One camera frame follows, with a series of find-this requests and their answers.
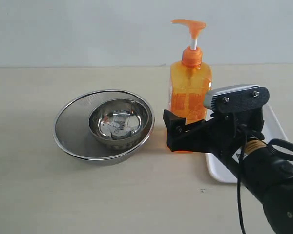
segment white wall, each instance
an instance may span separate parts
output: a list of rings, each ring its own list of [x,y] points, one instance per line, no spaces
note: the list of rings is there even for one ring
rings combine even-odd
[[[207,23],[209,64],[293,63],[293,0],[0,0],[0,66],[170,65]]]

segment mesh strainer bowl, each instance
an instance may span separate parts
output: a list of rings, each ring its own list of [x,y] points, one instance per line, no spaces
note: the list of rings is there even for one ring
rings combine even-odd
[[[149,138],[151,106],[125,90],[99,90],[64,106],[53,124],[56,144],[66,153],[97,164],[126,160]]]

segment orange soap dispenser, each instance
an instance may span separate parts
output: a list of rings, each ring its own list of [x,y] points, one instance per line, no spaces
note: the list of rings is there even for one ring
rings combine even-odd
[[[175,115],[187,118],[187,124],[205,119],[203,106],[205,93],[211,88],[211,69],[202,62],[202,50],[196,46],[197,38],[206,27],[203,22],[174,19],[189,27],[191,46],[182,54],[182,60],[170,66],[169,108]]]

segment beige table surface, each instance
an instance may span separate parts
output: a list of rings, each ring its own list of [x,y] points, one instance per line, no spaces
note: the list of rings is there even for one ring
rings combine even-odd
[[[293,64],[212,70],[214,88],[268,87],[293,142]],[[239,234],[236,187],[212,179],[203,154],[165,147],[168,77],[168,67],[0,69],[0,234]],[[143,96],[156,126],[132,158],[97,167],[62,152],[52,124],[71,99],[103,88]],[[247,233],[272,234],[246,189],[242,202]]]

